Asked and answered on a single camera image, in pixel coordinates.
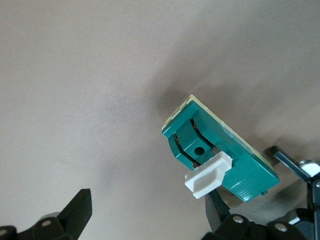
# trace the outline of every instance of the white plastic clip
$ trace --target white plastic clip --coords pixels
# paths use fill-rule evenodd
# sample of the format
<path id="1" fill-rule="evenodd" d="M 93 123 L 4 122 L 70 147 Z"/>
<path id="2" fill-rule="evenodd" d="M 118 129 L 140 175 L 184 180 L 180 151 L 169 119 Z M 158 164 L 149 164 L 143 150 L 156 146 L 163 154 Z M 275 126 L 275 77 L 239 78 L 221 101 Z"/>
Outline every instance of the white plastic clip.
<path id="1" fill-rule="evenodd" d="M 186 175 L 184 184 L 193 192 L 193 196 L 199 199 L 221 186 L 231 167 L 232 158 L 221 151 Z"/>

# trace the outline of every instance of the green plastic component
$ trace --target green plastic component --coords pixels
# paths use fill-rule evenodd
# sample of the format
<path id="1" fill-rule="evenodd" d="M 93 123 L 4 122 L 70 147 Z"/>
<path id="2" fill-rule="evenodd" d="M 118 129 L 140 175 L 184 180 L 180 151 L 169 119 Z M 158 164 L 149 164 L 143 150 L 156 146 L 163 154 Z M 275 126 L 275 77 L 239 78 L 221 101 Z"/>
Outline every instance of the green plastic component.
<path id="1" fill-rule="evenodd" d="M 218 151 L 228 154 L 232 168 L 222 185 L 244 202 L 279 183 L 271 164 L 193 95 L 166 121 L 162 134 L 173 155 L 190 170 Z"/>

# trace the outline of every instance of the gray surface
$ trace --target gray surface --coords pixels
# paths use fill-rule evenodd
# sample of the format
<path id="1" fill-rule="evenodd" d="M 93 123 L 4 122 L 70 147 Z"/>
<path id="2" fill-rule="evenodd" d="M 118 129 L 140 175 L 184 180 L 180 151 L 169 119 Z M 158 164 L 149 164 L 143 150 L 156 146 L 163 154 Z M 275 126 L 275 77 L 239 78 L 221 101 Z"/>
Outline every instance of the gray surface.
<path id="1" fill-rule="evenodd" d="M 259 151 L 319 160 L 319 1 L 0 2 L 0 225 L 19 231 L 91 188 L 80 239 L 200 239 L 204 200 L 161 135 L 193 93 Z M 303 206 L 281 183 L 245 204 Z"/>

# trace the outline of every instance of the teal plastic part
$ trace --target teal plastic part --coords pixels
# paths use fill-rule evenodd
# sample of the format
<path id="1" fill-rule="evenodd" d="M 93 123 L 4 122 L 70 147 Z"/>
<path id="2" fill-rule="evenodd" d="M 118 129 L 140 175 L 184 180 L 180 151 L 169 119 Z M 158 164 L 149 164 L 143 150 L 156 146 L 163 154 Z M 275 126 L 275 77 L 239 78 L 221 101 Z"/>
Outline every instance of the teal plastic part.
<path id="1" fill-rule="evenodd" d="M 270 163 L 200 105 L 192 97 L 162 129 L 173 155 L 193 170 L 195 162 L 203 164 L 215 155 L 213 149 L 225 152 L 233 160 L 222 185 L 244 202 L 264 195 L 278 184 L 279 178 Z"/>

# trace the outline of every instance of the white plastic tab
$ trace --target white plastic tab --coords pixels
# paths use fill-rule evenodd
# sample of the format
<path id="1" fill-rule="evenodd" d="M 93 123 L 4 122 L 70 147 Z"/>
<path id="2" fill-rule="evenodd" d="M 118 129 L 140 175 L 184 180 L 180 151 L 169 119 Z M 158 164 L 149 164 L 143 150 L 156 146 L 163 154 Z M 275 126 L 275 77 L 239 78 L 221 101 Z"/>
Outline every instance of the white plastic tab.
<path id="1" fill-rule="evenodd" d="M 221 151 L 186 175 L 184 184 L 193 192 L 195 198 L 199 199 L 221 186 L 231 167 L 232 158 Z"/>

